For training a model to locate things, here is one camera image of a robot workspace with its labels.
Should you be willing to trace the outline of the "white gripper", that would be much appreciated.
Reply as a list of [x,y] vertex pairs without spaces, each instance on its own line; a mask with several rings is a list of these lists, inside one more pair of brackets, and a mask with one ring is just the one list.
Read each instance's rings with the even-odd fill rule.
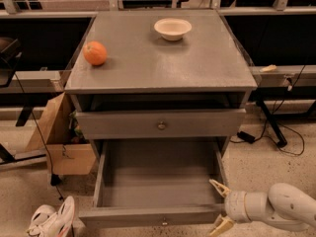
[[235,222],[247,223],[248,216],[245,208],[245,196],[243,191],[232,191],[225,185],[210,179],[209,182],[218,191],[218,193],[225,198],[225,211],[229,216],[219,215],[215,222],[214,227],[209,233],[209,237],[219,237],[221,234],[230,230]]

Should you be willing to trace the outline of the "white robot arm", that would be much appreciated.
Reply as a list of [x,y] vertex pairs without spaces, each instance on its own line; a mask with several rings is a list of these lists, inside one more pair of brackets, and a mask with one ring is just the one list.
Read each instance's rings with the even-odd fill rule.
[[303,231],[316,227],[316,200],[292,185],[277,183],[267,193],[232,191],[223,184],[209,182],[224,197],[225,216],[214,222],[210,237],[219,237],[235,223],[263,222],[286,231]]

